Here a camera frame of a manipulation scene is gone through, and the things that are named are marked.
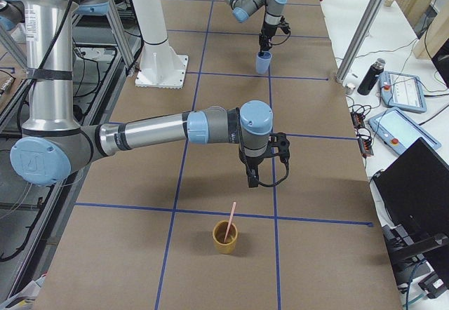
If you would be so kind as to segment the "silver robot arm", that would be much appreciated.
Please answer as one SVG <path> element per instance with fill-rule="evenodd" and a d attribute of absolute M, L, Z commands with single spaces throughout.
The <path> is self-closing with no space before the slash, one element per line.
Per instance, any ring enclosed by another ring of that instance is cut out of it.
<path fill-rule="evenodd" d="M 264 20 L 259 34 L 260 51 L 257 54 L 262 57 L 264 53 L 271 50 L 272 38 L 277 29 L 284 34 L 290 35 L 290 25 L 286 22 L 283 10 L 288 0 L 224 0 L 232 9 L 232 14 L 238 22 L 245 22 L 259 9 L 264 9 Z"/>
<path fill-rule="evenodd" d="M 25 96 L 29 118 L 10 150 L 14 171 L 29 183 L 55 184 L 92 162 L 154 144 L 188 140 L 198 144 L 230 143 L 239 156 L 250 187 L 260 185 L 257 167 L 272 156 L 273 112 L 265 102 L 242 107 L 210 107 L 128 123 L 82 126 L 73 113 L 72 15 L 81 6 L 106 0 L 15 0 L 24 22 L 27 44 Z"/>

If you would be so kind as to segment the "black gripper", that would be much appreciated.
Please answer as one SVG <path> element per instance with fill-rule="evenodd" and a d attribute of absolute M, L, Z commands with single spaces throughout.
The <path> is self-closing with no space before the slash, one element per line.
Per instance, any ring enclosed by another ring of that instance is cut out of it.
<path fill-rule="evenodd" d="M 271 49 L 270 39 L 276 35 L 277 25 L 271 25 L 264 23 L 259 35 L 259 45 L 260 51 L 258 53 L 259 57 L 264 55 L 264 52 L 269 52 Z"/>
<path fill-rule="evenodd" d="M 246 151 L 247 149 L 239 149 L 239 159 L 246 168 L 248 187 L 256 188 L 259 186 L 259 175 L 257 167 L 261 164 L 261 162 L 263 162 L 266 149 L 250 149 L 250 155 L 247 155 Z"/>

